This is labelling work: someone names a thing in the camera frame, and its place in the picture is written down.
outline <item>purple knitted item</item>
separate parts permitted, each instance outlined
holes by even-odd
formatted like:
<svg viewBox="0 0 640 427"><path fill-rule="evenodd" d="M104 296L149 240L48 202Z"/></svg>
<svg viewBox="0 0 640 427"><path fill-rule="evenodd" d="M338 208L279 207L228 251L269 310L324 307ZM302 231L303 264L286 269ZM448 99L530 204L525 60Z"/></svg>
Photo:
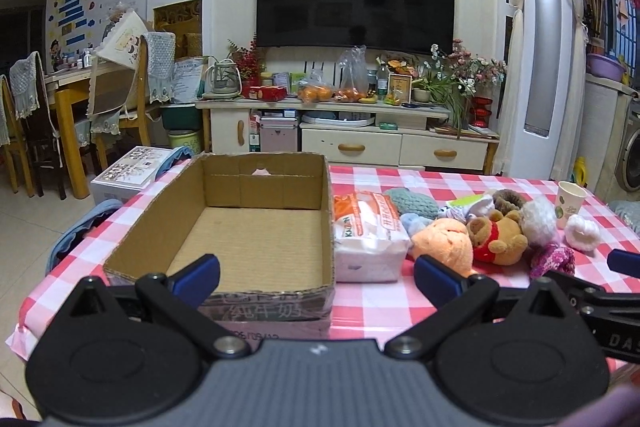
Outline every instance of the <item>purple knitted item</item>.
<svg viewBox="0 0 640 427"><path fill-rule="evenodd" d="M549 270L556 270L567 275L575 274L574 250L558 243L549 243L539 249L531 259L532 279L542 277Z"/></svg>

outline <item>wooden handle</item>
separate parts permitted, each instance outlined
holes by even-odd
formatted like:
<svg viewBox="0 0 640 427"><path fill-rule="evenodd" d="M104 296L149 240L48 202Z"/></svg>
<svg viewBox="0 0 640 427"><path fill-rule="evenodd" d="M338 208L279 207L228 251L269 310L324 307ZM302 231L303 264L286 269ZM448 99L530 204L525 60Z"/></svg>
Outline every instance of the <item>wooden handle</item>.
<svg viewBox="0 0 640 427"><path fill-rule="evenodd" d="M244 145L244 120L238 120L238 145Z"/></svg>
<svg viewBox="0 0 640 427"><path fill-rule="evenodd" d="M456 156L458 156L458 153L456 151L437 149L433 151L433 155L436 156L436 158L455 158Z"/></svg>
<svg viewBox="0 0 640 427"><path fill-rule="evenodd" d="M352 145L348 143L341 143L338 145L338 151L343 152L362 152L366 149L364 145Z"/></svg>

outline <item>checkered tablecloth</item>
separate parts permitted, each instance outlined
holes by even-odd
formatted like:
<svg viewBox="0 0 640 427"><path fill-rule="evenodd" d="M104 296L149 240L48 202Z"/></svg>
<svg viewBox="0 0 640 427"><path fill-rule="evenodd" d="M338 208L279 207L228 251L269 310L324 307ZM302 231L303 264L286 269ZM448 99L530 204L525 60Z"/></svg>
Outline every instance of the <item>checkered tablecloth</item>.
<svg viewBox="0 0 640 427"><path fill-rule="evenodd" d="M149 185L88 237L34 289L23 302L18 324L7 344L26 359L49 321L65 301L78 280L98 275L106 280L102 264L124 237L153 197L158 194L183 165L174 167L159 181ZM392 187L407 187L428 194L438 203L455 200L472 193L482 194L490 188L511 188L527 198L546 196L555 201L558 186L554 182L514 180L472 174L444 174L398 169L331 167L334 194L354 190L383 192ZM638 236L625 226L604 204L590 196L580 214L600 224L603 244L590 255L577 253L576 276L604 286L608 291L640 293L640 280L612 272L606 257L613 248L640 252ZM522 264L498 267L482 264L478 271L488 273L500 285L526 287L529 284ZM405 261L401 280L391 284L343 284L336 287L332 312L332 339L376 338L382 345L391 337L432 314L435 309L417 290L412 264ZM623 363L611 361L611 368Z"/></svg>

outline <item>tile floor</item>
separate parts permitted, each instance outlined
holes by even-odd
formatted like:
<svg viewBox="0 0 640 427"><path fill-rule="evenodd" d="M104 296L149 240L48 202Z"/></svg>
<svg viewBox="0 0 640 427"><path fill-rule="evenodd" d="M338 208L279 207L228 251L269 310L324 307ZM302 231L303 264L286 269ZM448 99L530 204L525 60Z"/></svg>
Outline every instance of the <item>tile floor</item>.
<svg viewBox="0 0 640 427"><path fill-rule="evenodd" d="M53 183L42 198L14 194L0 166L0 389L17 399L28 419L40 419L24 383L24 363L4 343L14 330L22 300L43 279L50 247L94 206L76 200L70 187L61 201Z"/></svg>

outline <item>orange plush toy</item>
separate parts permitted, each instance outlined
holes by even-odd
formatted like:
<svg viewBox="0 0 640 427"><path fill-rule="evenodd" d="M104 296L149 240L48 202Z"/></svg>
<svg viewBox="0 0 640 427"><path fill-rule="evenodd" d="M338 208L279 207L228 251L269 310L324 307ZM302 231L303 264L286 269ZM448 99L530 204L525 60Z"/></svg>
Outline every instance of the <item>orange plush toy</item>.
<svg viewBox="0 0 640 427"><path fill-rule="evenodd" d="M527 238L522 235L518 210L503 216L492 210L489 217L476 217L466 226L473 245L474 259L501 266L516 264L525 250Z"/></svg>
<svg viewBox="0 0 640 427"><path fill-rule="evenodd" d="M455 219L436 219L428 227L411 238L413 246L409 255L418 259L427 254L453 271L469 277L474 255L465 225Z"/></svg>

